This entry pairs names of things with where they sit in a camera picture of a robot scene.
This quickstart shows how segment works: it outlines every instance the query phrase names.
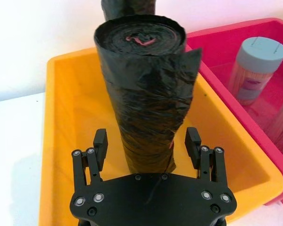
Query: pink bin rim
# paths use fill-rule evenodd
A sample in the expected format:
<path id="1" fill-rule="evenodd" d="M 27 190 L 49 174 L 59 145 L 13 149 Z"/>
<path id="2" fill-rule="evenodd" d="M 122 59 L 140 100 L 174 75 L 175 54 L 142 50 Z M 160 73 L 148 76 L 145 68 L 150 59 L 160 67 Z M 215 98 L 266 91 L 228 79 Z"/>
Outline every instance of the pink bin rim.
<path id="1" fill-rule="evenodd" d="M 259 20 L 245 21 L 236 24 L 230 24 L 215 28 L 209 28 L 201 31 L 191 32 L 187 34 L 187 38 L 202 36 L 211 33 L 223 32 L 232 29 L 242 28 L 246 26 L 252 26 L 256 24 L 278 22 L 283 24 L 283 20 L 278 18 L 266 18 Z M 200 73 L 205 80 L 210 84 L 213 90 L 218 94 L 222 101 L 232 111 L 235 117 L 240 121 L 243 127 L 249 132 L 257 144 L 264 150 L 267 156 L 273 161 L 278 169 L 283 174 L 283 155 L 280 150 L 274 145 L 274 143 L 268 138 L 264 131 L 256 124 L 256 122 L 249 116 L 249 114 L 243 109 L 238 101 L 231 95 L 227 88 L 221 83 L 221 81 L 214 75 L 214 73 L 206 66 L 204 62 L 201 62 Z M 283 193 L 270 201 L 267 204 L 271 204 L 277 201 L 283 202 Z"/>

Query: pink plastic bin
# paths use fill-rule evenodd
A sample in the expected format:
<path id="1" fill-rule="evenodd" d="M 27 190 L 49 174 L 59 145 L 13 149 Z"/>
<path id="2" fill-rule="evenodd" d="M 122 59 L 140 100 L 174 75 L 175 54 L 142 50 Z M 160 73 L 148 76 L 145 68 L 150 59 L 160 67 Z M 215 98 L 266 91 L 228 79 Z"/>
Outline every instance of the pink plastic bin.
<path id="1" fill-rule="evenodd" d="M 283 174 L 283 154 L 262 130 L 283 104 L 283 63 L 250 107 L 242 107 L 227 90 L 240 45 L 254 36 L 283 44 L 283 20 L 260 19 L 192 32 L 187 34 L 187 44 L 191 49 L 202 48 L 200 73 Z M 276 201 L 283 203 L 283 193 L 268 204 Z"/>

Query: black object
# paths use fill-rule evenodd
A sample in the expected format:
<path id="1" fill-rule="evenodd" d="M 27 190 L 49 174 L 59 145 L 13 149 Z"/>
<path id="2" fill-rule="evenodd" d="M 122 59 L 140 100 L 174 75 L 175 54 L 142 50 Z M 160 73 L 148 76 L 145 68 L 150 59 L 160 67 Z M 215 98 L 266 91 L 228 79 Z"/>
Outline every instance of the black object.
<path id="1" fill-rule="evenodd" d="M 100 146 L 107 147 L 107 134 L 101 136 L 104 143 Z M 193 153 L 192 162 L 194 157 L 199 160 L 199 179 L 145 173 L 101 182 L 102 165 L 96 162 L 100 151 L 107 149 L 91 153 L 97 148 L 89 148 L 79 155 L 73 151 L 75 193 L 70 210 L 80 219 L 79 226 L 225 226 L 225 216 L 235 211 L 237 202 L 227 187 L 224 150 L 200 146 L 195 128 L 187 129 L 185 142 L 195 143 L 196 152 L 191 146 L 187 151 Z M 86 167 L 90 185 L 86 184 Z"/>
<path id="2" fill-rule="evenodd" d="M 101 1 L 106 21 L 135 14 L 155 14 L 155 2 L 156 0 Z"/>
<path id="3" fill-rule="evenodd" d="M 201 51 L 184 53 L 184 29 L 163 16 L 109 20 L 94 38 L 130 171 L 172 172 Z"/>

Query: label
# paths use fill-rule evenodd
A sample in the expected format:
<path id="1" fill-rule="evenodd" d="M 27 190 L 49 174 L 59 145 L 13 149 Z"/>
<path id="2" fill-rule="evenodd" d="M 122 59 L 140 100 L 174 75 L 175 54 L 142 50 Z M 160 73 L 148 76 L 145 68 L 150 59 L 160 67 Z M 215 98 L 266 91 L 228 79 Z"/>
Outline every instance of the label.
<path id="1" fill-rule="evenodd" d="M 254 79 L 254 78 L 245 78 L 242 86 L 240 87 L 237 99 L 239 100 L 253 100 L 256 99 L 261 91 L 264 89 L 268 81 L 271 79 Z"/>

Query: screw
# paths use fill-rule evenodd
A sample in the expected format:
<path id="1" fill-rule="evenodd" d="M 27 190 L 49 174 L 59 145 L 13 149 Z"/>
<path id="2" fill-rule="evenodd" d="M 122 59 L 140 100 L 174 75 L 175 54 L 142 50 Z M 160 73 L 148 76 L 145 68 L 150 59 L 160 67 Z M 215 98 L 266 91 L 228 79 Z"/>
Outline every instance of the screw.
<path id="1" fill-rule="evenodd" d="M 201 192 L 201 196 L 206 200 L 212 199 L 212 195 L 210 194 L 210 192 L 206 192 L 206 191 Z"/>
<path id="2" fill-rule="evenodd" d="M 161 175 L 161 178 L 163 179 L 163 180 L 167 180 L 168 179 L 168 174 L 163 174 L 163 175 Z"/>
<path id="3" fill-rule="evenodd" d="M 85 203 L 85 198 L 84 197 L 79 197 L 75 200 L 75 205 L 76 206 L 83 206 Z"/>
<path id="4" fill-rule="evenodd" d="M 94 153 L 94 149 L 93 149 L 93 148 L 88 149 L 87 153 L 88 153 L 88 154 Z"/>
<path id="5" fill-rule="evenodd" d="M 224 201 L 224 202 L 230 202 L 230 201 L 231 201 L 230 197 L 229 197 L 228 195 L 226 195 L 226 194 L 222 194 L 222 195 L 220 196 L 220 198 L 221 198 L 221 200 Z"/>
<path id="6" fill-rule="evenodd" d="M 207 147 L 205 147 L 205 146 L 201 147 L 201 149 L 202 149 L 202 151 L 205 151 L 205 152 L 207 152 L 207 151 L 208 151 L 208 148 L 207 148 Z"/>
<path id="7" fill-rule="evenodd" d="M 219 213 L 220 212 L 220 208 L 216 204 L 212 204 L 211 205 L 211 211 L 213 211 L 214 213 Z"/>
<path id="8" fill-rule="evenodd" d="M 75 152 L 73 153 L 73 155 L 74 155 L 74 156 L 78 156 L 80 153 L 81 153 L 80 151 L 75 151 Z"/>
<path id="9" fill-rule="evenodd" d="M 141 178 L 142 178 L 141 175 L 139 175 L 139 174 L 135 175 L 135 180 L 141 180 Z"/>
<path id="10" fill-rule="evenodd" d="M 96 213 L 97 213 L 97 209 L 95 208 L 95 207 L 91 207 L 89 210 L 88 210 L 88 212 L 87 212 L 87 214 L 89 215 L 89 216 L 95 216 L 96 215 Z"/>
<path id="11" fill-rule="evenodd" d="M 94 195 L 94 197 L 93 197 L 93 200 L 94 200 L 95 202 L 101 202 L 101 201 L 103 201 L 103 200 L 104 200 L 104 194 L 102 194 L 102 193 L 96 193 L 96 194 Z"/>
<path id="12" fill-rule="evenodd" d="M 216 151 L 218 152 L 218 153 L 222 153 L 223 151 L 222 151 L 222 149 L 221 148 L 216 148 Z"/>

